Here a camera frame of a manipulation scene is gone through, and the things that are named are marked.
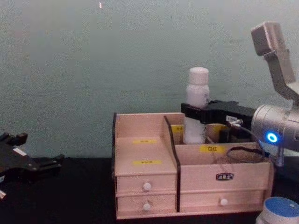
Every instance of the white drawer knob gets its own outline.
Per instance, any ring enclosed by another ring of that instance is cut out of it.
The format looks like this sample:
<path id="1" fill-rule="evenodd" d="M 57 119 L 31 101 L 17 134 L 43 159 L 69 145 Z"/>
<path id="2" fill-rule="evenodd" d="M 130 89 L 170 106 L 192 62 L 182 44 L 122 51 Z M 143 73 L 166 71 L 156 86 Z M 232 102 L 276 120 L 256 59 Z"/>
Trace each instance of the white drawer knob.
<path id="1" fill-rule="evenodd" d="M 151 208 L 151 205 L 149 202 L 144 203 L 143 205 L 143 211 L 149 211 Z"/>
<path id="2" fill-rule="evenodd" d="M 228 200 L 225 199 L 225 198 L 223 198 L 223 199 L 220 200 L 220 204 L 221 204 L 222 206 L 225 206 L 225 205 L 228 204 Z"/>
<path id="3" fill-rule="evenodd" d="M 145 191 L 149 191 L 149 190 L 151 190 L 151 184 L 150 184 L 150 183 L 145 183 L 145 184 L 143 185 L 143 190 L 145 190 Z"/>

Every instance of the wooden box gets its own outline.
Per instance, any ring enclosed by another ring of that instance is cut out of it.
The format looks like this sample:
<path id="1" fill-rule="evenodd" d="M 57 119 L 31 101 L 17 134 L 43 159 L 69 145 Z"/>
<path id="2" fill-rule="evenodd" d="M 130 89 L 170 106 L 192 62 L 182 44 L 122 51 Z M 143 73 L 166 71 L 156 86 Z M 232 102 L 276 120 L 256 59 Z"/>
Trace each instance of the wooden box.
<path id="1" fill-rule="evenodd" d="M 261 210 L 271 196 L 272 163 L 239 163 L 225 156 L 232 147 L 256 148 L 256 143 L 211 143 L 218 140 L 219 125 L 208 125 L 209 144 L 183 145 L 183 122 L 182 113 L 115 114 L 116 218 Z M 233 156 L 257 157 L 244 151 Z"/>

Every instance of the teal wall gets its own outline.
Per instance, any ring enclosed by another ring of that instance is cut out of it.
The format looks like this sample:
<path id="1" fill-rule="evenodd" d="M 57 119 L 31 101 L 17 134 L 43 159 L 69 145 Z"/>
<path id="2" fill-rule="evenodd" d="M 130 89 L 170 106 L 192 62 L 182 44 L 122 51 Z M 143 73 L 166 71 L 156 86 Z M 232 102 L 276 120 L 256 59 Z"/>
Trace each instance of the teal wall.
<path id="1" fill-rule="evenodd" d="M 212 99 L 291 105 L 274 91 L 250 29 L 280 22 L 297 68 L 299 1 L 102 5 L 0 1 L 0 130 L 29 133 L 29 155 L 109 157 L 113 112 L 178 112 L 194 66 L 210 70 Z"/>

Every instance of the blue light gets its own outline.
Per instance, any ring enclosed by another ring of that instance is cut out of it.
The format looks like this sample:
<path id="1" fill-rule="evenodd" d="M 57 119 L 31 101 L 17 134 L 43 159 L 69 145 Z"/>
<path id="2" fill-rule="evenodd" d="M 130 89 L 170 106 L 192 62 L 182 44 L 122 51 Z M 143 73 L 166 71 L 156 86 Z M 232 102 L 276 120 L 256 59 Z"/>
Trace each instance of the blue light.
<path id="1" fill-rule="evenodd" d="M 278 138 L 277 138 L 276 134 L 274 134 L 274 133 L 268 133 L 267 139 L 269 142 L 272 142 L 272 143 L 275 143 L 278 141 Z"/>

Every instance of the black table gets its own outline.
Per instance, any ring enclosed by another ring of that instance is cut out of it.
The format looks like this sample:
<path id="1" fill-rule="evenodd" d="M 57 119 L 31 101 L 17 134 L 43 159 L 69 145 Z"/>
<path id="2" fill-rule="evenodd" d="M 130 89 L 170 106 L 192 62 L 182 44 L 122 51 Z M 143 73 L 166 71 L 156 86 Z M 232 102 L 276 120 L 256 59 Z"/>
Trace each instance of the black table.
<path id="1" fill-rule="evenodd" d="M 11 182 L 0 201 L 1 224 L 109 224 L 115 223 L 111 159 L 65 159 L 61 173 L 35 183 Z M 299 184 L 276 175 L 273 195 L 299 202 Z M 122 220 L 142 224 L 254 224 L 258 212 L 187 217 Z"/>

